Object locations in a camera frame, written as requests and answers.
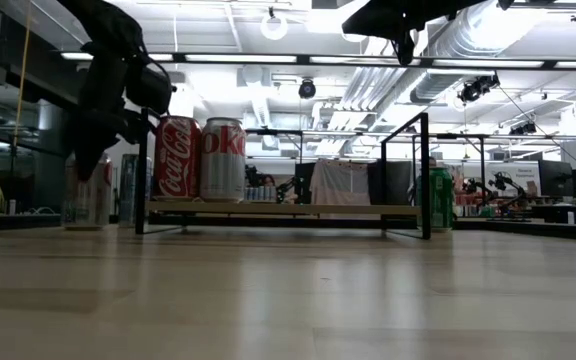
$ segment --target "soda can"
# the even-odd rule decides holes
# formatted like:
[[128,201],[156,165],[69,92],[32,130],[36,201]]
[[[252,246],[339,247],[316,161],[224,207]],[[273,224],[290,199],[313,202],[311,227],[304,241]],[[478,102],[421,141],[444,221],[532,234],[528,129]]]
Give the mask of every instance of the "soda can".
[[200,149],[197,120],[184,116],[161,119],[155,140],[155,199],[190,201],[199,196]]
[[[119,226],[135,226],[137,211],[137,168],[139,155],[124,154],[121,158],[121,177],[119,179]],[[150,179],[152,160],[146,159],[146,201],[150,199]]]
[[61,224],[66,229],[99,230],[108,225],[112,163],[107,154],[97,162],[88,181],[79,181],[75,155],[66,160],[66,191]]
[[204,201],[244,199],[246,132],[241,121],[208,119],[201,139],[201,197]]

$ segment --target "shelf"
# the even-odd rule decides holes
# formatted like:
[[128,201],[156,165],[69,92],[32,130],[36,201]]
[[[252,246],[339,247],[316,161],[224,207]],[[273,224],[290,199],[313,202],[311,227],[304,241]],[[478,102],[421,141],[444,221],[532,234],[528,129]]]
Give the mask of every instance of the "shelf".
[[361,214],[361,215],[419,215],[416,206],[401,205],[294,205],[149,201],[149,211],[185,211],[221,214]]

